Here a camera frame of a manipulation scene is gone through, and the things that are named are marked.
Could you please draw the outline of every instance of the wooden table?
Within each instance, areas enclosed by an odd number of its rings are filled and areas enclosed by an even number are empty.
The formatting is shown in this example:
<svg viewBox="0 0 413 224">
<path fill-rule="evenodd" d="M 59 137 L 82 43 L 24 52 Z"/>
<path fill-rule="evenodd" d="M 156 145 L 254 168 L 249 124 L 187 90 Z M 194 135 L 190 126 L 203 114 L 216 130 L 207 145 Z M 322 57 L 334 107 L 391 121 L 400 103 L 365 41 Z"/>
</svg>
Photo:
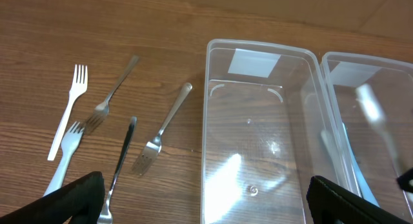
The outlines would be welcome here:
<svg viewBox="0 0 413 224">
<path fill-rule="evenodd" d="M 298 46 L 319 61 L 328 51 L 413 59 L 413 43 L 179 0 L 0 0 L 0 216 L 40 198 L 54 174 L 61 151 L 46 159 L 74 65 L 88 65 L 89 85 L 69 123 L 104 100 L 137 54 L 110 117 L 84 137 L 65 184 L 98 170 L 108 189 L 130 116 L 137 116 L 112 198 L 116 223 L 199 223 L 205 54 L 215 38 Z M 158 160 L 138 178 L 132 164 L 184 82 L 194 89 L 165 131 Z"/>
</svg>

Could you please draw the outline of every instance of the fork handle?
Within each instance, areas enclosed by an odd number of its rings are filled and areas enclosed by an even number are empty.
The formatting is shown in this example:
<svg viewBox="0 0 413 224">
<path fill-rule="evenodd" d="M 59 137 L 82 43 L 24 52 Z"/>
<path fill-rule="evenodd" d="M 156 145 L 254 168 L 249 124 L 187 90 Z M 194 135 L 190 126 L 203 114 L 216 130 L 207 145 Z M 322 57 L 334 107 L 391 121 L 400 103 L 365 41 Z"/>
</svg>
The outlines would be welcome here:
<svg viewBox="0 0 413 224">
<path fill-rule="evenodd" d="M 53 161 L 56 157 L 57 150 L 59 150 L 60 143 L 62 142 L 63 135 L 65 134 L 67 122 L 69 121 L 70 113 L 76 99 L 77 97 L 73 97 L 69 94 L 69 102 L 67 103 L 67 107 L 65 113 L 63 114 L 62 120 L 60 120 L 59 127 L 57 128 L 56 135 L 54 136 L 53 143 L 50 147 L 50 152 L 47 157 L 47 160 L 49 161 Z"/>
<path fill-rule="evenodd" d="M 52 180 L 49 183 L 49 186 L 46 189 L 46 192 L 43 196 L 48 195 L 56 191 L 57 189 L 62 187 L 63 180 L 65 179 L 66 171 L 69 166 L 70 158 L 72 154 L 62 155 L 62 159 L 60 160 L 59 166 L 54 173 Z"/>
<path fill-rule="evenodd" d="M 178 97 L 175 100 L 174 105 L 170 109 L 169 114 L 163 121 L 162 127 L 158 132 L 158 136 L 161 136 L 163 132 L 165 131 L 165 128 L 168 126 L 170 120 L 175 116 L 176 111 L 179 109 L 179 107 L 182 105 L 182 102 L 185 100 L 185 98 L 188 96 L 189 92 L 192 90 L 192 85 L 190 83 L 185 83 L 182 86 L 181 92 L 179 93 Z"/>
<path fill-rule="evenodd" d="M 106 97 L 106 99 L 105 99 L 106 103 L 109 103 L 110 98 L 112 98 L 112 96 L 114 95 L 117 88 L 119 88 L 121 83 L 125 80 L 125 78 L 129 75 L 129 73 L 134 69 L 134 67 L 136 66 L 138 61 L 139 61 L 138 56 L 132 56 L 132 58 L 130 59 L 128 66 L 126 66 L 125 71 L 123 72 L 122 76 L 119 77 L 119 79 L 117 80 L 115 86 L 112 88 L 112 91 L 110 91 L 109 95 Z"/>
</svg>

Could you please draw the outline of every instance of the wood grain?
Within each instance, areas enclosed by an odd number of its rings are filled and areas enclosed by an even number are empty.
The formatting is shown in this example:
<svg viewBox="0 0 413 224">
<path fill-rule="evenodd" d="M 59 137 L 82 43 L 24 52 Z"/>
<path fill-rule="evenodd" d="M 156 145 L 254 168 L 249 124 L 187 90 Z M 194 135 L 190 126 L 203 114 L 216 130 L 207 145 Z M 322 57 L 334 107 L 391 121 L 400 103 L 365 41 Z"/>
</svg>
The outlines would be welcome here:
<svg viewBox="0 0 413 224">
<path fill-rule="evenodd" d="M 53 162 L 46 159 L 74 65 L 88 65 L 89 86 L 70 123 L 87 117 L 104 100 L 137 54 L 141 60 L 112 98 L 110 117 L 85 136 L 64 184 L 99 170 L 107 189 L 130 116 L 137 116 L 112 198 L 115 222 L 198 223 L 205 54 L 215 38 L 298 46 L 319 61 L 328 51 L 413 58 L 409 42 L 177 0 L 0 0 L 0 216 L 40 198 L 54 174 L 61 152 Z M 138 178 L 130 172 L 132 163 L 185 82 L 194 89 L 165 131 L 157 161 Z"/>
</svg>

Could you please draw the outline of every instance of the wood surface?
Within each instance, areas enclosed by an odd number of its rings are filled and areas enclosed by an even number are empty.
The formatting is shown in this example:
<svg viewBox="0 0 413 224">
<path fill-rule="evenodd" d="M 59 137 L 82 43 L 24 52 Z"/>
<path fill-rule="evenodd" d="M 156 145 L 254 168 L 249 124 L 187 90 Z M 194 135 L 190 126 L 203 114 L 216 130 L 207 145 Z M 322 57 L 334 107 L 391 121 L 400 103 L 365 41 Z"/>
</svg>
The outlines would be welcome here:
<svg viewBox="0 0 413 224">
<path fill-rule="evenodd" d="M 413 60 L 413 42 L 179 0 L 0 0 L 0 216 L 40 198 L 54 175 L 61 151 L 55 161 L 46 159 L 74 65 L 88 65 L 89 85 L 69 125 L 90 115 L 137 54 L 138 66 L 112 98 L 108 119 L 83 138 L 64 184 L 98 170 L 108 189 L 130 116 L 137 116 L 112 196 L 115 223 L 199 223 L 205 56 L 216 38 L 306 48 L 319 61 L 329 51 Z M 185 82 L 194 89 L 165 131 L 157 161 L 139 178 L 132 164 Z M 367 177 L 380 181 L 381 175 Z M 387 194 L 385 184 L 375 190 Z"/>
</svg>

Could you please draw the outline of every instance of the clear plastic container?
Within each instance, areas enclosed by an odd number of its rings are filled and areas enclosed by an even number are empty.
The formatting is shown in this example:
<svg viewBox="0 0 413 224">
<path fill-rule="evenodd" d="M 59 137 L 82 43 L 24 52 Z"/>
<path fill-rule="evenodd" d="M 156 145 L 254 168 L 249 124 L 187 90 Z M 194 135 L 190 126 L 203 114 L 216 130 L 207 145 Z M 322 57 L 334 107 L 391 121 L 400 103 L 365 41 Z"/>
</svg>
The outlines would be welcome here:
<svg viewBox="0 0 413 224">
<path fill-rule="evenodd" d="M 312 223 L 305 196 L 314 175 L 357 192 L 326 97 L 308 50 L 209 42 L 202 223 Z"/>
<path fill-rule="evenodd" d="M 372 87 L 386 113 L 388 126 L 398 142 L 400 154 L 411 167 L 413 65 L 380 57 L 329 52 L 323 56 L 321 69 L 327 82 L 339 144 L 345 148 L 351 146 L 379 206 L 411 222 L 410 209 L 396 183 L 397 176 L 385 143 L 367 123 L 355 90 L 365 83 Z M 349 143 L 342 123 L 347 128 Z"/>
</svg>

